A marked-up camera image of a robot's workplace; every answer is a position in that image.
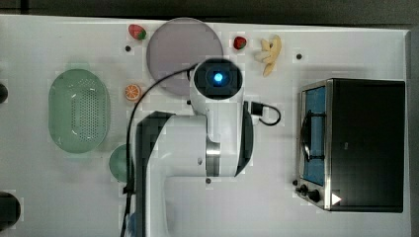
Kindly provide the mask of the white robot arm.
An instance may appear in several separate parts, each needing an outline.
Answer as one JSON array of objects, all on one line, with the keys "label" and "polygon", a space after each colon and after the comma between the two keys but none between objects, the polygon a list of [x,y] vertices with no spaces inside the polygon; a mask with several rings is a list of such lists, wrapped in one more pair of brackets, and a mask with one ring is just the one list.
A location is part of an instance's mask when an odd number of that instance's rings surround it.
[{"label": "white robot arm", "polygon": [[189,69],[193,113],[153,112],[135,130],[135,237],[169,237],[165,181],[236,177],[251,160],[254,128],[238,66],[206,59]]}]

